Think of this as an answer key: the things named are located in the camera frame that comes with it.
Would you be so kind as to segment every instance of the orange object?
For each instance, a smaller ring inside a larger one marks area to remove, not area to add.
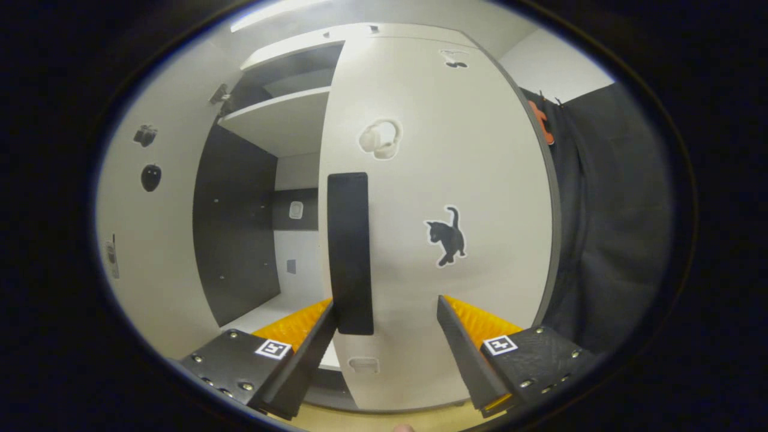
[[[299,350],[312,327],[315,327],[315,323],[320,319],[320,315],[323,314],[330,302],[331,299],[328,298],[312,306],[305,307],[301,311],[294,312],[264,328],[254,331],[253,335],[283,342],[284,344],[291,344],[295,353]]]
[[[472,339],[472,343],[475,344],[477,349],[480,349],[480,346],[485,339],[513,334],[523,330],[514,324],[502,320],[494,314],[483,311],[479,307],[472,306],[469,303],[456,300],[447,295],[444,295],[443,297],[448,301],[448,304],[451,305],[451,308],[462,322],[464,329],[467,330],[469,338]]]
[[[544,120],[547,119],[547,115],[544,114],[543,111],[540,111],[533,101],[528,101],[528,104],[531,106],[531,109],[533,109],[533,113],[536,115],[536,120],[538,120],[538,123],[541,125],[541,131],[544,132],[544,140],[548,145],[553,145],[554,135],[547,132],[547,128],[544,126]]]

